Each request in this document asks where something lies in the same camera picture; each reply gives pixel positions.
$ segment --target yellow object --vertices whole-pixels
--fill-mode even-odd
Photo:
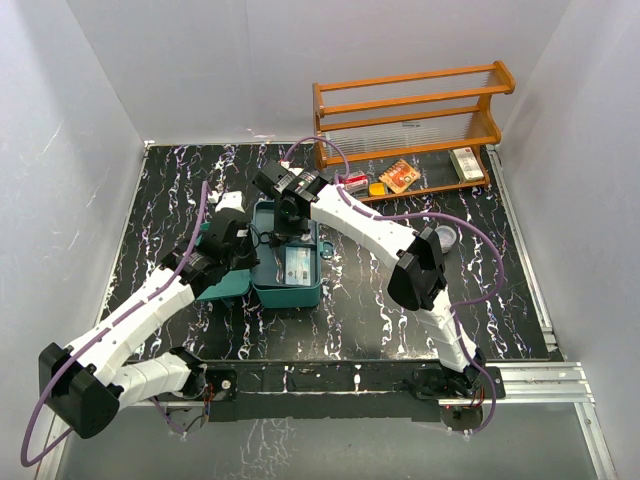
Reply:
[[[377,197],[378,195],[386,194],[386,190],[384,189],[384,183],[372,183],[369,185],[369,195],[372,197]]]

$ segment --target white wall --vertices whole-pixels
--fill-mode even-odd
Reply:
[[[38,355],[96,320],[142,142],[64,0],[0,2],[0,105],[0,476],[14,480],[35,474],[19,449]]]
[[[630,480],[640,471],[639,23],[636,0],[573,2],[500,146],[559,342],[584,364]]]
[[[308,135],[314,81],[504,60],[524,85],[569,3],[67,1],[140,135],[160,143]],[[500,125],[520,90],[495,99]]]

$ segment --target orange wooden rack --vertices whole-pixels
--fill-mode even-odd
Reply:
[[[491,116],[491,98],[514,89],[515,80],[501,61],[352,82],[314,83],[314,129],[316,135],[336,143],[349,162],[470,147],[484,172],[484,178],[476,182],[407,190],[363,201],[486,186],[489,175],[479,149],[501,139]],[[327,123],[329,117],[343,121]],[[333,148],[320,142],[314,148],[318,169],[342,163]]]

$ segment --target cable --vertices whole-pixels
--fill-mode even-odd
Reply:
[[[184,429],[184,431],[185,431],[186,433],[189,433],[189,430],[191,430],[191,427],[193,427],[193,426],[196,424],[196,422],[197,422],[198,420],[201,420],[201,419],[203,419],[203,418],[204,418],[204,415],[198,415],[196,418],[194,418],[193,420],[191,420],[191,423],[187,426],[187,428],[185,428],[185,429]]]
[[[295,150],[296,148],[298,148],[298,146],[307,140],[316,140],[316,141],[320,141],[320,142],[324,142],[328,145],[330,145],[331,147],[333,147],[338,154],[340,155],[340,157],[342,158],[342,161],[344,162],[345,165],[345,175],[342,178],[346,178],[349,176],[349,161],[346,157],[346,155],[342,152],[342,150],[340,150],[340,148],[335,145],[333,142],[331,142],[330,140],[327,140],[326,138],[323,137],[318,137],[315,135],[311,135],[308,137],[304,137],[301,140],[298,140],[296,143],[294,143],[289,150],[287,151],[287,153],[285,154],[283,161],[289,161],[289,158],[291,157],[293,150]],[[336,187],[338,190],[338,194],[340,195],[340,197],[342,198],[342,200],[348,205],[350,206],[353,210],[355,210],[356,212],[369,217],[373,220],[407,220],[407,219],[411,219],[411,218],[420,218],[420,219],[424,219],[425,217],[427,218],[437,218],[440,220],[445,220],[445,221],[449,221],[449,222],[453,222],[456,225],[466,228],[468,230],[470,230],[472,233],[474,233],[475,235],[479,236],[483,243],[485,245],[487,245],[487,247],[491,250],[491,253],[493,255],[493,257],[496,260],[496,269],[498,270],[498,278],[496,280],[496,284],[494,286],[494,288],[484,294],[483,296],[481,296],[480,298],[476,298],[476,299],[472,299],[472,300],[465,300],[462,302],[457,302],[454,303],[453,305],[451,305],[450,310],[451,313],[453,313],[453,319],[455,321],[455,326],[456,326],[456,335],[458,335],[458,342],[460,343],[460,347],[462,348],[462,353],[464,354],[465,358],[467,359],[467,361],[473,365],[474,368],[476,368],[482,375],[484,375],[488,382],[489,382],[489,386],[491,387],[491,408],[489,410],[489,415],[487,415],[487,418],[484,420],[484,422],[482,422],[482,424],[475,429],[475,432],[480,432],[481,430],[483,430],[488,424],[489,422],[491,422],[491,419],[493,418],[493,414],[495,413],[495,409],[496,409],[496,403],[497,403],[497,392],[496,392],[496,387],[493,384],[493,379],[491,378],[491,375],[489,375],[489,373],[482,368],[474,359],[473,357],[469,354],[469,352],[467,351],[466,346],[464,345],[464,341],[462,340],[462,323],[460,322],[460,319],[458,318],[458,313],[457,313],[457,308],[458,307],[462,307],[462,306],[468,306],[468,305],[475,305],[478,303],[483,303],[488,301],[490,298],[494,297],[495,295],[498,294],[499,290],[502,288],[502,285],[504,284],[504,265],[502,263],[502,257],[500,255],[500,252],[498,251],[497,247],[493,244],[493,242],[489,239],[489,237],[487,237],[479,228],[475,227],[474,225],[471,225],[468,222],[465,222],[464,220],[454,217],[452,215],[447,215],[445,213],[435,213],[435,212],[418,212],[418,213],[406,213],[404,215],[390,215],[390,216],[384,216],[384,215],[371,215],[369,212],[367,212],[366,210],[360,208],[357,204],[353,204],[350,200],[350,196],[349,194],[347,194],[344,191],[344,187],[341,185],[341,180],[342,178],[340,177],[340,175],[338,174],[338,172],[336,172],[335,174],[335,183],[336,183]]]
[[[173,420],[171,420],[171,417],[169,416],[169,414],[165,411],[164,408],[162,408],[162,405],[160,405],[160,402],[158,401],[158,399],[156,397],[151,397],[149,400],[151,400],[151,403],[153,403],[156,407],[156,410],[158,411],[158,413],[160,415],[162,415],[164,417],[164,419],[166,420],[167,424],[173,429],[175,430],[177,433],[179,433],[180,435],[185,435],[187,433],[187,430],[185,430],[184,428],[182,428],[180,425],[178,425],[176,422],[174,422]]]
[[[198,211],[198,217],[196,220],[196,225],[193,229],[193,234],[191,235],[191,240],[189,240],[189,246],[187,247],[187,250],[185,251],[182,257],[180,264],[175,269],[175,271],[173,272],[169,280],[167,280],[167,282],[164,285],[162,285],[158,290],[156,290],[151,295],[149,295],[149,297],[147,298],[147,301],[153,300],[155,297],[157,297],[158,295],[163,293],[167,288],[169,288],[169,286],[173,283],[173,281],[176,278],[178,278],[178,275],[180,275],[180,272],[187,264],[189,257],[193,253],[193,249],[195,247],[196,240],[198,239],[198,235],[200,234],[200,226],[202,225],[202,221],[204,219],[204,214],[207,206],[207,194],[210,191],[211,189],[209,188],[209,184],[206,181],[202,182],[202,192],[200,194],[200,209]],[[122,321],[124,321],[127,317],[129,317],[129,315],[131,315],[133,312],[138,310],[144,304],[145,302],[140,300],[138,303],[136,303],[135,305],[130,307],[126,312],[120,315],[112,323],[112,326],[116,327],[117,325],[119,325]],[[71,427],[68,428],[58,438],[56,438],[50,445],[48,445],[42,452],[36,455],[33,459],[28,458],[29,443],[31,442],[31,436],[33,435],[33,430],[35,428],[36,420],[40,416],[42,407],[45,405],[45,402],[47,401],[47,398],[51,394],[51,391],[53,390],[55,385],[58,383],[60,378],[66,373],[67,370],[69,370],[71,365],[73,365],[74,362],[78,360],[78,358],[84,355],[91,347],[93,347],[96,343],[98,343],[110,331],[111,331],[111,328],[109,327],[103,329],[102,331],[100,331],[100,333],[98,333],[95,337],[93,337],[89,342],[83,345],[75,354],[73,354],[62,365],[62,367],[60,367],[60,369],[51,378],[49,383],[47,383],[47,385],[44,387],[42,394],[40,395],[40,398],[38,399],[38,402],[36,403],[36,406],[34,407],[33,412],[31,413],[31,417],[29,418],[27,429],[24,432],[24,438],[22,439],[22,448],[20,450],[20,462],[22,463],[22,466],[31,467],[36,463],[38,463],[49,452],[51,452],[55,447],[57,447],[60,444],[60,442],[62,442],[65,438],[67,438],[69,434],[73,431]]]

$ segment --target black marble surface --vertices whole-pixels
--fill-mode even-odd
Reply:
[[[151,148],[103,316],[139,288],[158,260],[191,231],[203,180],[221,193],[242,190],[250,211],[259,198],[251,178],[268,158],[282,158],[286,148],[275,144]],[[417,165],[415,158],[407,160]],[[301,147],[292,166],[312,164],[311,147]],[[488,158],[485,165],[490,165]],[[422,181],[428,183],[428,170],[421,171]],[[487,189],[373,206],[384,214],[424,209],[448,213],[485,231],[503,256],[507,278],[498,298],[461,309],[467,332],[491,359],[549,357],[495,181]],[[419,228],[420,221],[412,224]],[[445,257],[452,302],[480,296],[496,275],[490,251],[466,231],[458,229],[458,236],[460,241]],[[237,299],[231,309],[196,303],[167,321],[134,358],[155,357],[178,345],[205,360],[434,357],[432,342],[413,312],[389,298],[389,272],[378,260],[334,230],[321,228],[321,237],[335,245],[336,255],[323,262],[323,298],[317,308],[263,309],[253,292]]]

